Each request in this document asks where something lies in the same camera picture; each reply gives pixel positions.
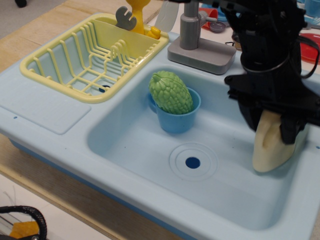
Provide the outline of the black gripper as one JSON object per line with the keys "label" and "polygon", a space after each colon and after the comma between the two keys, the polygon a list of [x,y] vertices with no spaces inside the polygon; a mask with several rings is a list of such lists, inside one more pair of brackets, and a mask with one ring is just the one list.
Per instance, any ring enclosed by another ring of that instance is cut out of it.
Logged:
{"label": "black gripper", "polygon": [[304,10],[294,0],[209,0],[221,8],[242,47],[243,75],[225,79],[247,125],[256,131],[262,112],[281,115],[285,145],[296,142],[307,123],[320,122],[320,98],[303,84],[301,37]]}

